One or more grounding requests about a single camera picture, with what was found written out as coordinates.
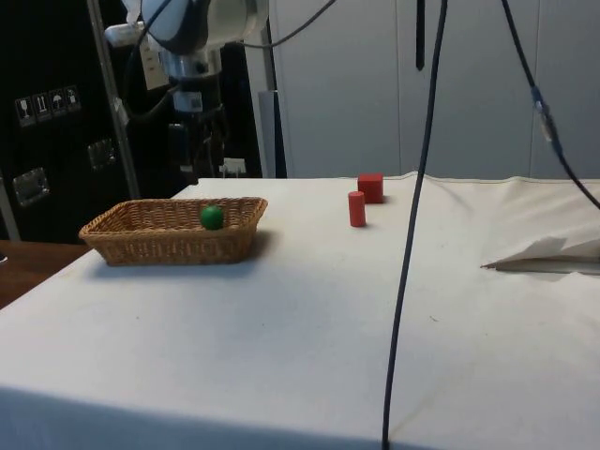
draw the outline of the red cube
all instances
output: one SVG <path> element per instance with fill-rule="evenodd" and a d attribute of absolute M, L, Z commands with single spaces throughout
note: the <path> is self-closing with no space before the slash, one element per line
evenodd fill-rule
<path fill-rule="evenodd" d="M 383 203 L 383 173 L 363 173 L 358 177 L 358 190 L 366 203 Z"/>

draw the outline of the white cabinet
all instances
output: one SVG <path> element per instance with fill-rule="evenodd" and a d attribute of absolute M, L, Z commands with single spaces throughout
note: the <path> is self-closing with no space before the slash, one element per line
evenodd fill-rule
<path fill-rule="evenodd" d="M 272 0 L 273 40 L 324 0 Z M 427 0 L 426 68 L 415 68 L 414 0 L 339 0 L 274 51 L 289 176 L 406 173 L 418 164 L 440 0 Z M 565 153 L 600 177 L 600 4 L 512 0 Z M 564 177 L 534 117 L 500 0 L 452 0 L 428 172 Z"/>

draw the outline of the cable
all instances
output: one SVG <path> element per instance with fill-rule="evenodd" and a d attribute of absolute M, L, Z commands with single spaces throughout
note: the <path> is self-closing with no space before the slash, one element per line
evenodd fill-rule
<path fill-rule="evenodd" d="M 156 115 L 158 113 L 160 113 L 160 111 L 162 111 L 162 109 L 165 106 L 167 106 L 167 104 L 171 101 L 171 95 L 177 89 L 176 86 L 172 87 L 171 89 L 169 89 L 165 93 L 165 95 L 163 96 L 163 98 L 157 103 L 157 105 L 155 105 L 148 112 L 137 113 L 137 112 L 132 111 L 131 108 L 129 107 L 129 103 L 128 103 L 129 85 L 131 84 L 131 72 L 133 71 L 133 64 L 134 64 L 134 61 L 135 61 L 135 57 L 139 53 L 140 47 L 142 46 L 143 40 L 147 36 L 148 31 L 150 30 L 150 27 L 152 27 L 152 25 L 154 24 L 154 22 L 157 21 L 158 16 L 162 13 L 162 11 L 165 10 L 165 8 L 171 3 L 171 1 L 172 0 L 164 0 L 160 4 L 160 6 L 158 7 L 158 9 L 155 11 L 155 13 L 144 24 L 142 33 L 140 34 L 140 37 L 138 38 L 138 41 L 136 42 L 136 44 L 134 45 L 133 49 L 131 50 L 131 53 L 129 54 L 129 58 L 128 58 L 127 63 L 125 65 L 125 75 L 123 76 L 123 98 L 122 98 L 122 100 L 123 100 L 123 107 L 125 108 L 125 111 L 126 111 L 127 115 L 132 120 L 134 120 L 136 122 L 149 122 L 154 117 L 156 117 Z"/>
<path fill-rule="evenodd" d="M 433 113 L 435 110 L 435 97 L 438 84 L 438 69 L 440 67 L 440 54 L 442 52 L 443 30 L 446 23 L 448 11 L 448 0 L 442 0 L 440 21 L 438 23 L 438 34 L 435 40 L 435 49 L 433 51 L 433 65 L 431 67 L 431 79 L 429 82 L 429 101 L 427 105 L 427 121 L 425 124 L 425 136 L 423 138 L 423 148 L 421 150 L 421 161 L 419 162 L 419 171 L 416 176 L 416 184 L 412 197 L 411 217 L 409 219 L 409 230 L 406 236 L 406 249 L 404 250 L 404 262 L 402 263 L 402 274 L 400 276 L 400 286 L 397 293 L 396 313 L 394 315 L 394 327 L 392 329 L 392 342 L 390 345 L 390 359 L 387 367 L 387 380 L 385 383 L 385 401 L 383 404 L 383 431 L 382 431 L 382 449 L 390 448 L 389 427 L 390 427 L 390 407 L 392 403 L 392 387 L 394 384 L 394 371 L 396 369 L 396 353 L 398 350 L 398 333 L 400 328 L 400 318 L 402 316 L 402 306 L 404 304 L 404 294 L 411 264 L 411 255 L 413 253 L 414 230 L 416 228 L 417 213 L 419 210 L 419 201 L 421 200 L 421 189 L 425 178 L 425 169 L 428 163 L 429 143 L 431 141 L 431 130 L 433 128 Z"/>
<path fill-rule="evenodd" d="M 552 149 L 556 154 L 559 162 L 561 163 L 562 168 L 569 176 L 571 181 L 575 183 L 575 185 L 579 188 L 581 193 L 585 195 L 592 204 L 600 209 L 600 202 L 591 194 L 591 192 L 583 186 L 583 183 L 579 180 L 579 178 L 573 172 L 573 169 L 569 165 L 566 157 L 564 156 L 563 144 L 561 143 L 561 138 L 559 137 L 559 131 L 556 127 L 556 123 L 554 122 L 554 118 L 550 113 L 550 108 L 548 104 L 544 101 L 542 97 L 542 93 L 539 88 L 535 85 L 535 80 L 533 79 L 532 71 L 529 68 L 529 64 L 527 63 L 527 58 L 525 57 L 525 52 L 523 51 L 523 47 L 521 45 L 521 41 L 518 37 L 517 27 L 515 26 L 515 20 L 513 19 L 513 13 L 510 10 L 510 6 L 508 5 L 508 0 L 502 0 L 502 6 L 504 7 L 504 13 L 506 15 L 506 20 L 508 21 L 508 27 L 510 28 L 511 36 L 513 37 L 513 41 L 515 43 L 515 48 L 517 49 L 518 59 L 521 62 L 523 67 L 523 71 L 525 72 L 525 76 L 527 77 L 527 83 L 532 89 L 532 97 L 533 104 L 535 105 L 535 109 L 539 112 L 542 118 L 542 126 L 544 130 L 544 134 L 546 139 L 552 145 Z"/>
<path fill-rule="evenodd" d="M 248 47 L 250 49 L 266 49 L 266 50 L 274 49 L 274 48 L 278 47 L 279 45 L 287 42 L 288 40 L 290 40 L 297 34 L 302 33 L 304 30 L 306 30 L 309 26 L 312 25 L 313 22 L 315 22 L 317 19 L 319 19 L 324 14 L 324 12 L 327 9 L 329 9 L 330 7 L 332 7 L 337 1 L 338 0 L 329 0 L 321 9 L 319 9 L 312 17 L 310 17 L 310 19 L 308 19 L 306 22 L 304 22 L 304 24 L 302 24 L 300 27 L 296 28 L 288 36 L 282 37 L 277 42 L 273 42 L 271 44 L 264 44 L 264 45 L 246 44 L 246 42 L 235 42 L 235 44 L 243 45 L 244 47 Z"/>

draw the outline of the power outlet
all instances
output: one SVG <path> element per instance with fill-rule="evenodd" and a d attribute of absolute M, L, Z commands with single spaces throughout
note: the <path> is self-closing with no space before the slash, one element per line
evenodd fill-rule
<path fill-rule="evenodd" d="M 246 174 L 246 161 L 237 157 L 226 157 L 223 159 L 223 165 L 218 168 L 224 175 L 243 175 Z"/>

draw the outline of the red cylinder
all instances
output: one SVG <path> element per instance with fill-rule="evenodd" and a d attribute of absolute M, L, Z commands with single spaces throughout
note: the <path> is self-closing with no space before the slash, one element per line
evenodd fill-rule
<path fill-rule="evenodd" d="M 350 207 L 350 224 L 353 227 L 364 227 L 367 225 L 365 194 L 360 191 L 348 194 L 348 206 Z"/>

